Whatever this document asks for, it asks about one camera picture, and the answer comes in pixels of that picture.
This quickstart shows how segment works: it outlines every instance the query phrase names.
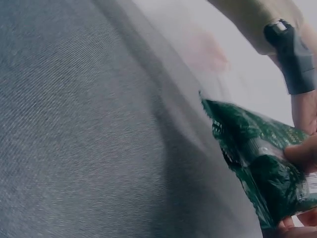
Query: plastic wrapper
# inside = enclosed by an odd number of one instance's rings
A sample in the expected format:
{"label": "plastic wrapper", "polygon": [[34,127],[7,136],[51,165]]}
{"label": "plastic wrapper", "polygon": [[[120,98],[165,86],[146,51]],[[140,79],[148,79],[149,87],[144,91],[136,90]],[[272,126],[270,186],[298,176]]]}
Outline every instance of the plastic wrapper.
{"label": "plastic wrapper", "polygon": [[241,181],[263,229],[317,207],[317,175],[305,174],[283,157],[303,132],[234,104],[202,99],[223,156]]}

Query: black strap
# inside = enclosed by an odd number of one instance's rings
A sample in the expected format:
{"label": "black strap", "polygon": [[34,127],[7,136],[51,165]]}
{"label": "black strap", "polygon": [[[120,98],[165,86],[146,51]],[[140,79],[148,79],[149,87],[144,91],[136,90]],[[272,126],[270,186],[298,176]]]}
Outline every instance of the black strap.
{"label": "black strap", "polygon": [[316,89],[313,53],[302,42],[294,27],[284,20],[264,28],[266,40],[276,49],[277,59],[291,95]]}

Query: gray fabric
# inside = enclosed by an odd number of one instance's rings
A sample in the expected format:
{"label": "gray fabric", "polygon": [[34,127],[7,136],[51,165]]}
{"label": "gray fabric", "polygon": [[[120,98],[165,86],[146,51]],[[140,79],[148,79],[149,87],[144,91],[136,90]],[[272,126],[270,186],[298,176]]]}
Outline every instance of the gray fabric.
{"label": "gray fabric", "polygon": [[0,0],[0,39],[0,237],[260,236],[199,84],[132,3]]}

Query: hand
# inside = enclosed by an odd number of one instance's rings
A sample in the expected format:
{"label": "hand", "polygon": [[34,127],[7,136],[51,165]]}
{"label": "hand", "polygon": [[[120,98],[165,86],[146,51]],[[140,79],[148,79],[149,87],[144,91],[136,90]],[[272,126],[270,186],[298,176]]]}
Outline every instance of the hand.
{"label": "hand", "polygon": [[292,114],[296,128],[309,135],[317,131],[317,90],[292,95]]}
{"label": "hand", "polygon": [[278,228],[274,231],[263,230],[263,238],[316,238],[316,227],[285,227],[281,222]]}
{"label": "hand", "polygon": [[[301,167],[305,172],[317,172],[317,134],[310,136],[301,145],[287,147],[284,155],[287,160]],[[317,226],[317,208],[297,217],[306,227]],[[291,218],[287,218],[282,222],[281,226],[293,227],[294,224]]]}
{"label": "hand", "polygon": [[317,134],[284,150],[285,158],[307,173],[317,172]]}

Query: green packaging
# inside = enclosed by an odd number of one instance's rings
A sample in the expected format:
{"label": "green packaging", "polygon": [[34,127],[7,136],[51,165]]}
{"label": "green packaging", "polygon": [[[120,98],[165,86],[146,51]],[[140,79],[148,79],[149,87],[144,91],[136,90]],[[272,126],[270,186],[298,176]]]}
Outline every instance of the green packaging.
{"label": "green packaging", "polygon": [[202,99],[229,168],[253,203],[263,229],[317,207],[317,175],[285,160],[283,150],[303,132],[230,103]]}

